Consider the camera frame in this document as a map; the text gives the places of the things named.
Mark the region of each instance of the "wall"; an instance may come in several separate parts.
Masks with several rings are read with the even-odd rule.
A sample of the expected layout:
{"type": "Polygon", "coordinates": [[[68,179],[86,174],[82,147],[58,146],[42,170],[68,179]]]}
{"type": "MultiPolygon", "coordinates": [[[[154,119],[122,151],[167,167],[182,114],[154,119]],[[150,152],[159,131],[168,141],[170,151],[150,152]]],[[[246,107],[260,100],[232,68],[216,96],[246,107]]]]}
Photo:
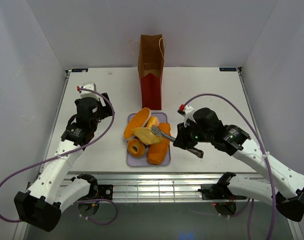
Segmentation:
{"type": "MultiPolygon", "coordinates": [[[[64,71],[25,0],[0,0],[0,181],[43,158],[64,71]]],[[[36,171],[22,173],[0,190],[0,211],[18,219],[13,198],[36,171]]],[[[0,240],[15,223],[0,220],[0,240]]]]}
{"type": "Polygon", "coordinates": [[[304,174],[304,1],[279,1],[243,71],[267,150],[304,174]]]}
{"type": "Polygon", "coordinates": [[[27,2],[66,70],[136,66],[141,34],[163,34],[166,66],[242,66],[277,0],[27,2]]]}

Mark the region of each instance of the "white table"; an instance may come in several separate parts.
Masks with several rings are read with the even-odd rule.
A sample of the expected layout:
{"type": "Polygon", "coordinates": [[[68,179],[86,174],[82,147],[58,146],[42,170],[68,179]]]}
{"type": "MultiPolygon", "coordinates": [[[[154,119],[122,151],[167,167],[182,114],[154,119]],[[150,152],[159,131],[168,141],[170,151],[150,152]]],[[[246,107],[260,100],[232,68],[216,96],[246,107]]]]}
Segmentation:
{"type": "MultiPolygon", "coordinates": [[[[99,93],[107,92],[115,109],[115,122],[110,131],[97,143],[88,147],[75,162],[74,173],[254,173],[244,163],[219,152],[208,143],[199,143],[204,151],[199,159],[191,153],[170,146],[172,160],[165,167],[130,167],[126,163],[126,142],[123,132],[127,117],[141,109],[141,91],[137,68],[89,68],[88,72],[70,74],[59,111],[47,157],[53,156],[68,119],[76,113],[74,101],[79,98],[76,86],[94,82],[99,93]]],[[[215,93],[228,98],[249,119],[252,118],[238,73],[220,72],[217,67],[165,67],[162,84],[162,112],[176,136],[183,117],[176,111],[191,97],[201,93],[215,93]]],[[[203,96],[190,103],[195,109],[208,107],[216,112],[223,124],[234,124],[253,136],[238,113],[228,103],[215,97],[203,96]]],[[[111,118],[98,125],[95,137],[109,125],[111,118]]]]}

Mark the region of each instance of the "tray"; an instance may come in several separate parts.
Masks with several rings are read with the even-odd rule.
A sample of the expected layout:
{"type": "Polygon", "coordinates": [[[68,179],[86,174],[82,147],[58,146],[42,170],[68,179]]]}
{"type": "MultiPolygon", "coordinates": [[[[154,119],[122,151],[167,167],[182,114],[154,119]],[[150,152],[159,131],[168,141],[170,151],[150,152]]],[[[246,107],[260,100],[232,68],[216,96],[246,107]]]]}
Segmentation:
{"type": "MultiPolygon", "coordinates": [[[[163,112],[152,112],[151,114],[152,116],[156,116],[158,118],[158,120],[160,121],[160,123],[167,123],[167,116],[165,113],[163,112]]],[[[133,117],[135,116],[134,113],[130,114],[127,118],[127,122],[129,122],[133,117]]],[[[129,166],[131,167],[164,167],[167,166],[168,164],[170,164],[171,161],[171,148],[169,147],[165,159],[164,161],[160,164],[160,165],[153,165],[153,164],[149,164],[147,161],[147,153],[148,153],[148,149],[149,147],[146,147],[145,150],[145,154],[142,157],[133,157],[128,150],[127,151],[127,155],[126,155],[126,162],[129,166]]]]}

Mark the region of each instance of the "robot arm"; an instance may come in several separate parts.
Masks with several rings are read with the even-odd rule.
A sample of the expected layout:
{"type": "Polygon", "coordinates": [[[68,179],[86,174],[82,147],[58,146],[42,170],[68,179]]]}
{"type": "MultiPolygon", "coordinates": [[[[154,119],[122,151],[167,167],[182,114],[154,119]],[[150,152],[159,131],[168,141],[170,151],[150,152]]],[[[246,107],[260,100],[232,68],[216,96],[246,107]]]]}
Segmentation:
{"type": "MultiPolygon", "coordinates": [[[[82,86],[96,90],[93,82],[82,86]]],[[[56,160],[51,161],[38,179],[25,193],[18,192],[14,198],[19,218],[47,232],[58,223],[61,213],[81,197],[92,199],[96,196],[97,180],[91,175],[82,174],[63,189],[59,189],[64,177],[85,148],[64,155],[71,150],[88,144],[94,137],[97,125],[102,119],[112,116],[112,109],[105,102],[102,105],[96,94],[80,91],[80,99],[75,101],[77,114],[73,115],[61,136],[56,150],[56,160]]]]}
{"type": "MultiPolygon", "coordinates": [[[[173,146],[202,158],[203,152],[195,146],[200,142],[210,143],[217,150],[244,162],[269,180],[265,157],[248,133],[235,125],[223,125],[216,113],[206,107],[195,111],[191,106],[182,105],[178,113],[184,116],[185,120],[177,125],[178,133],[172,140],[173,146]]],[[[268,158],[278,191],[276,207],[285,217],[300,222],[304,215],[304,176],[273,156],[268,155],[268,158]]],[[[202,189],[201,192],[211,199],[246,196],[272,204],[270,184],[244,179],[231,172],[225,173],[217,184],[210,189],[202,189]]]]}

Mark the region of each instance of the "paper bag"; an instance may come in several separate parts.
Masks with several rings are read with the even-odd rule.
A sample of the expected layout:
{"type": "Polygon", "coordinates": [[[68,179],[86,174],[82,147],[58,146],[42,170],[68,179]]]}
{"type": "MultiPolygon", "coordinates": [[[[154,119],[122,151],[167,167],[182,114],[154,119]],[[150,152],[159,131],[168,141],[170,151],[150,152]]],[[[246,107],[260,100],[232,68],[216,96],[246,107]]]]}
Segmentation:
{"type": "Polygon", "coordinates": [[[142,108],[162,109],[162,74],[164,45],[162,35],[141,35],[138,74],[141,84],[142,108]]]}

